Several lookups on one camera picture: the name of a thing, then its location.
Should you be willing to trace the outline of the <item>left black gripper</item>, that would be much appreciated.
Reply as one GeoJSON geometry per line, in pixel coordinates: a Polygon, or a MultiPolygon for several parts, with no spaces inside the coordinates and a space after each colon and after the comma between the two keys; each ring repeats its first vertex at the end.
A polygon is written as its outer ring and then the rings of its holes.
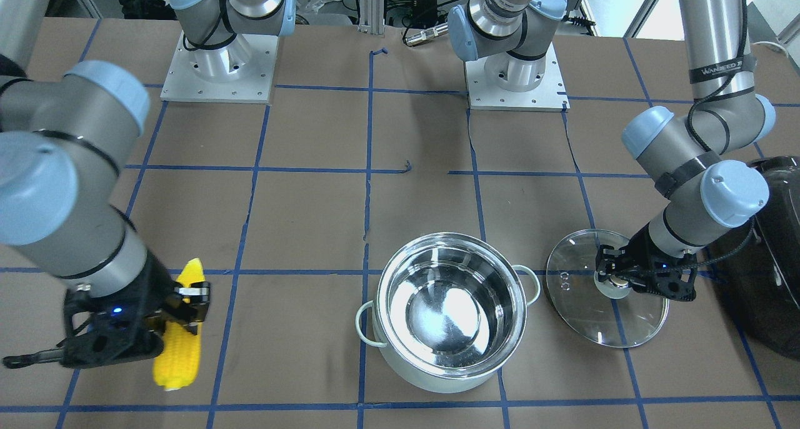
{"type": "Polygon", "coordinates": [[[694,253],[677,258],[664,253],[644,226],[622,249],[600,244],[595,258],[598,283],[629,286],[636,293],[650,293],[689,303],[696,298],[697,266],[694,253]]]}

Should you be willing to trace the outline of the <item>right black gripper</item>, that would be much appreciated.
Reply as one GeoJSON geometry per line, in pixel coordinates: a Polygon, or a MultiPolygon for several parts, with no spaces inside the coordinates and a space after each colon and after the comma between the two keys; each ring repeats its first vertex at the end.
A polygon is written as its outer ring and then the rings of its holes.
{"type": "Polygon", "coordinates": [[[210,306],[211,283],[183,286],[148,253],[142,270],[118,292],[99,298],[83,291],[66,292],[62,348],[5,356],[2,365],[9,370],[45,364],[94,368],[147,360],[164,347],[162,326],[152,326],[149,319],[166,319],[198,336],[210,306]]]}

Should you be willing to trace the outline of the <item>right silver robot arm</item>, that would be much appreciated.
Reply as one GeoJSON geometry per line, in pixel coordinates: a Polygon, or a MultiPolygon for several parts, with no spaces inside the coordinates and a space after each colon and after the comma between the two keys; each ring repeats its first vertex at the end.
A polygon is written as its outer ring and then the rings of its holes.
{"type": "Polygon", "coordinates": [[[59,81],[29,78],[48,1],[2,0],[2,244],[65,286],[65,337],[3,365],[194,366],[211,285],[195,262],[184,269],[188,283],[172,278],[109,203],[151,97],[134,74],[100,59],[59,81]]]}

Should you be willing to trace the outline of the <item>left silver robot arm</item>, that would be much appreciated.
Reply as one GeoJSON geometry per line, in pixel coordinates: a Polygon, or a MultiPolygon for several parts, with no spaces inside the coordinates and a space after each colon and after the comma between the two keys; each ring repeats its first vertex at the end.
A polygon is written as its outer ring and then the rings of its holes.
{"type": "MultiPolygon", "coordinates": [[[[696,297],[696,253],[751,221],[768,203],[763,177],[723,154],[771,132],[774,106],[754,90],[757,61],[748,38],[748,0],[678,0],[686,42],[691,109],[662,105],[637,115],[622,143],[668,205],[625,246],[598,246],[594,278],[611,298],[654,293],[696,297]]],[[[568,0],[468,0],[447,16],[451,46],[462,61],[486,60],[499,87],[534,89],[568,0]]]]}

